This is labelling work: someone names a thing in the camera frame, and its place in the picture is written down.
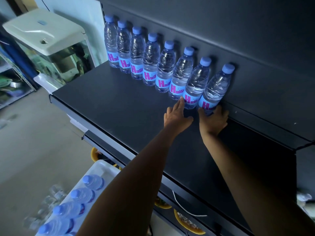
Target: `blue bottle cap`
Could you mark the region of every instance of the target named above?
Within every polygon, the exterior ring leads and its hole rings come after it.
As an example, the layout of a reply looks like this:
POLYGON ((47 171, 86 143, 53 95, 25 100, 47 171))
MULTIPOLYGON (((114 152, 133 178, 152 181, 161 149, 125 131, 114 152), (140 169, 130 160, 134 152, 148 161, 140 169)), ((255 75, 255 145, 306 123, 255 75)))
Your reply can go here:
POLYGON ((149 33, 148 34, 148 40, 151 42, 155 42, 157 40, 157 33, 149 33))
POLYGON ((73 190, 73 191, 71 191, 70 195, 71 195, 71 198, 73 198, 73 199, 78 198, 80 196, 80 191, 79 190, 73 190))
POLYGON ((126 28, 127 23, 126 21, 118 21, 118 27, 119 28, 126 28))
POLYGON ((184 49, 184 54, 185 55, 192 55, 194 53, 194 48, 188 46, 188 47, 185 47, 184 49))
POLYGON ((172 50, 174 48, 174 42, 171 40, 165 41, 164 48, 172 50))
POLYGON ((140 35, 141 34, 141 27, 139 27, 139 26, 132 27, 132 33, 134 33, 135 35, 140 35))
POLYGON ((48 233, 49 229, 50 229, 49 224, 43 224, 41 227, 39 227, 38 233, 39 234, 46 234, 46 233, 48 233))
POLYGON ((225 64, 222 67, 222 71, 226 74, 231 74, 235 70, 235 66, 233 64, 225 64))
POLYGON ((55 215, 62 214, 62 212, 63 212, 63 205, 56 206, 53 208, 53 214, 55 215))
POLYGON ((113 15, 105 15, 105 21, 106 22, 113 22, 114 16, 113 15))
POLYGON ((204 56, 201 58, 200 64, 205 67, 208 67, 211 64, 211 59, 209 57, 204 56))
POLYGON ((92 181, 92 176, 87 175, 82 178, 83 183, 89 183, 92 181))

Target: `floor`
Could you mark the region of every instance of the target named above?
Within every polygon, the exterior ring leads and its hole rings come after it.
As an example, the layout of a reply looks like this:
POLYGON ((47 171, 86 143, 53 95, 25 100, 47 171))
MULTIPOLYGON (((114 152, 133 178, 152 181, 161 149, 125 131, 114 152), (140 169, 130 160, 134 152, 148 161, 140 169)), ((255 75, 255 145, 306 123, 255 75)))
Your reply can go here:
MULTIPOLYGON (((3 236, 35 235, 22 220, 61 184, 70 190, 93 164, 91 146, 67 115, 49 102, 44 89, 0 111, 0 119, 16 118, 0 130, 0 228, 3 236)), ((152 215, 154 236, 177 236, 152 215)))

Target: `person's left hand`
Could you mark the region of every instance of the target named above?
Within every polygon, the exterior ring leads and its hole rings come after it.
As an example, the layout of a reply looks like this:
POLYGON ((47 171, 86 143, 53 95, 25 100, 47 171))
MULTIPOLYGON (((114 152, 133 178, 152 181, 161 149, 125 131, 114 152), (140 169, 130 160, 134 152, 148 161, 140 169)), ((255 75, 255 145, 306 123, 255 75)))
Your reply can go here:
POLYGON ((181 97, 174 107, 168 107, 164 114, 164 128, 170 129, 175 135, 184 131, 194 120, 191 116, 184 117, 184 105, 184 98, 181 97))

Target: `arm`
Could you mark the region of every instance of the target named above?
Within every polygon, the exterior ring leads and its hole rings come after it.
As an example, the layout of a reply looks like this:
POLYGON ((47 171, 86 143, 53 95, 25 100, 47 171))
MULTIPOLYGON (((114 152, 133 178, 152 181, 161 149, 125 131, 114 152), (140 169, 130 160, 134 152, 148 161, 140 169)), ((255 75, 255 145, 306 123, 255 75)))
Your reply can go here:
POLYGON ((256 236, 315 235, 314 222, 286 195, 265 186, 217 137, 227 125, 228 111, 220 106, 207 117, 199 109, 204 144, 229 187, 242 215, 256 236))
POLYGON ((167 108, 164 129, 105 188, 77 236, 146 234, 168 149, 193 121, 183 110, 183 98, 167 108))

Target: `white wire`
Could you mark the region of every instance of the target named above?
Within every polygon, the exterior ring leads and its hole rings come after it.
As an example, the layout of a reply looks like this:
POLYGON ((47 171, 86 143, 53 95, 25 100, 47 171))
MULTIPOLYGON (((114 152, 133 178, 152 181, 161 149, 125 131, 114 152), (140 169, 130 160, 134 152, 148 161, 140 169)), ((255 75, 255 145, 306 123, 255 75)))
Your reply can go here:
MULTIPOLYGON (((185 210, 185 209, 183 208, 183 206, 181 206, 180 203, 177 201, 174 191, 173 191, 173 195, 174 195, 174 198, 175 198, 176 203, 177 203, 183 210, 185 210)), ((192 215, 192 216, 196 216, 196 217, 206 217, 206 216, 208 216, 208 215, 194 215, 194 214, 188 212, 187 210, 185 210, 185 211, 186 211, 188 214, 190 214, 190 215, 192 215)))

